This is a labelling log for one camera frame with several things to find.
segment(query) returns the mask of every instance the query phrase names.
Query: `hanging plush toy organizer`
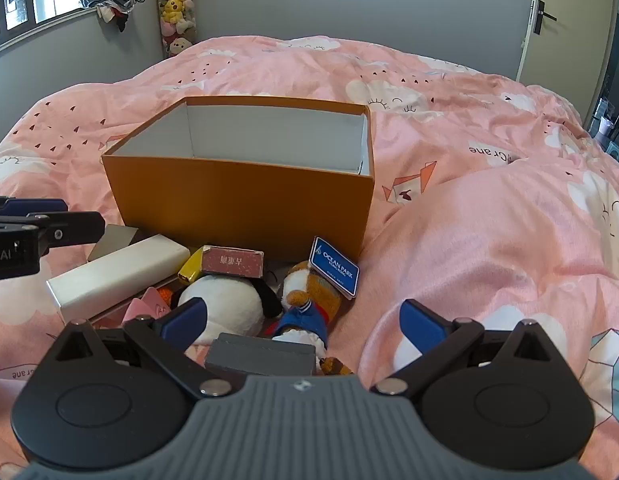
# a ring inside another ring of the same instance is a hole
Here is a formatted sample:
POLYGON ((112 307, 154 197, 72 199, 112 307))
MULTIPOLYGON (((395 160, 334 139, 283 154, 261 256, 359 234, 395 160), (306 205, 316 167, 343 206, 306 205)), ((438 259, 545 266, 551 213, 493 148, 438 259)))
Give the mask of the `hanging plush toy organizer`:
POLYGON ((172 57, 196 42, 193 0, 158 0, 158 19, 165 57, 172 57))

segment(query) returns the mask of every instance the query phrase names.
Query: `door frame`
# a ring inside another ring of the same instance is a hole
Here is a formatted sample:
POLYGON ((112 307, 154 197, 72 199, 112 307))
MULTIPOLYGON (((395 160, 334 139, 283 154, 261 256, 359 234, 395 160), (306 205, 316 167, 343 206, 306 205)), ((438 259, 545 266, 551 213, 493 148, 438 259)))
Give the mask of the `door frame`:
MULTIPOLYGON (((516 81, 521 81, 521 74, 523 73, 523 64, 525 63, 525 57, 527 56, 527 46, 529 45, 529 38, 531 38, 531 34, 534 28, 534 21, 537 12, 538 0, 531 0, 531 14, 529 15, 529 23, 527 24, 527 33, 525 34, 525 44, 523 45, 523 52, 521 54, 521 62, 518 65, 518 72, 516 74, 516 81)), ((605 79, 605 71, 607 70, 607 64, 609 63, 609 54, 611 53, 611 43, 614 39, 614 30, 616 29, 616 15, 619 12, 619 0, 613 0, 612 8, 611 8, 611 17, 609 18, 609 34, 607 37, 607 45, 605 47, 605 56, 603 57, 603 65, 601 66, 601 71, 599 72, 598 82, 596 83, 596 87, 593 92, 592 102, 590 103, 590 107, 587 110, 587 115, 583 118, 581 117, 581 125, 585 127, 585 122, 590 122, 590 118, 592 117, 593 110, 598 101, 598 96, 601 93, 601 88, 603 87, 603 80, 605 79)))

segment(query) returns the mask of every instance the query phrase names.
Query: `orange box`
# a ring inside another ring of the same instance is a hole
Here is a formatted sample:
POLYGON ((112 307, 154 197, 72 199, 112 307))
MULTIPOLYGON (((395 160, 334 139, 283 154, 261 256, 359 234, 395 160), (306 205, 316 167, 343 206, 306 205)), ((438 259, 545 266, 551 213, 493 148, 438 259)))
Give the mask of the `orange box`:
POLYGON ((307 259, 320 236, 357 260, 374 186, 363 105, 186 97, 103 155, 126 225, 181 244, 307 259))

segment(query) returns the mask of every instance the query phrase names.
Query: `window sill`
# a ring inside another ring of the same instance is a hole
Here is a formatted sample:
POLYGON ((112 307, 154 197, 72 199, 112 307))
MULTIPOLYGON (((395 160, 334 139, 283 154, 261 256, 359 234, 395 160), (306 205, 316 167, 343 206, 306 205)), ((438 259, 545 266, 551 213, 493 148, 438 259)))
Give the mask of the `window sill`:
POLYGON ((75 9, 70 12, 66 12, 61 16, 55 16, 50 18, 49 20, 45 20, 36 25, 35 28, 24 32, 23 34, 17 36, 16 38, 12 38, 11 40, 7 40, 5 43, 0 44, 0 52, 3 52, 5 49, 17 44, 19 41, 26 40, 35 34, 42 32, 43 30, 47 30, 48 28, 56 27, 56 25, 60 25, 61 23, 68 22, 70 20, 74 20, 79 16, 84 16, 85 14, 89 14, 90 12, 96 12, 96 7, 91 7, 90 9, 75 9))

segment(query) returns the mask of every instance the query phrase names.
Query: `small red box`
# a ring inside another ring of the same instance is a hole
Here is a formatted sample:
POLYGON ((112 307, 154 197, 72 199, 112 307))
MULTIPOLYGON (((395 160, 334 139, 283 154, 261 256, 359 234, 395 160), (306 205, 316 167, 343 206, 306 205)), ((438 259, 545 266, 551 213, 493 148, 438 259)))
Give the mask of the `small red box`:
POLYGON ((263 257, 262 251, 206 245, 203 246, 201 270, 212 274, 262 278, 263 257))

